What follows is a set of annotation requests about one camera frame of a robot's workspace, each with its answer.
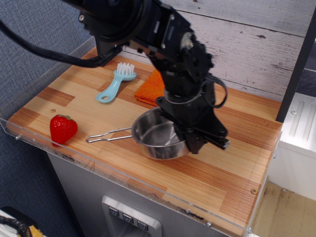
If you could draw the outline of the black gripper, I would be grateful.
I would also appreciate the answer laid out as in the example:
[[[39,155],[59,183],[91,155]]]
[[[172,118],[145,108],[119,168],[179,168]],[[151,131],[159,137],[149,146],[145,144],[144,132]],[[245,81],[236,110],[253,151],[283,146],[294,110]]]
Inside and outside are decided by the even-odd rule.
[[[227,93],[227,87],[220,79],[205,79],[199,87],[186,84],[186,88],[193,92],[181,96],[179,85],[173,81],[163,80],[164,96],[158,97],[156,103],[161,109],[161,114],[174,122],[177,135],[184,138],[187,147],[192,154],[198,154],[204,144],[210,142],[213,145],[226,149],[230,141],[226,138],[227,129],[222,125],[214,113],[214,109],[222,107],[227,99],[216,105],[214,85],[218,84]]]

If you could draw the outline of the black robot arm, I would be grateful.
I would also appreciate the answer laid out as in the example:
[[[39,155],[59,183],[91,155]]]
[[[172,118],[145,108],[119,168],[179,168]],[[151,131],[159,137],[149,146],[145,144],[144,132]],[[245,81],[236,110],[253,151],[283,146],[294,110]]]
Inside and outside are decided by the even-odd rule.
[[[214,114],[212,55],[200,43],[190,23],[159,0],[71,0],[84,27],[100,42],[125,45],[145,53],[160,72],[165,92],[156,102],[177,134],[196,154],[207,142],[229,145],[227,129]]]

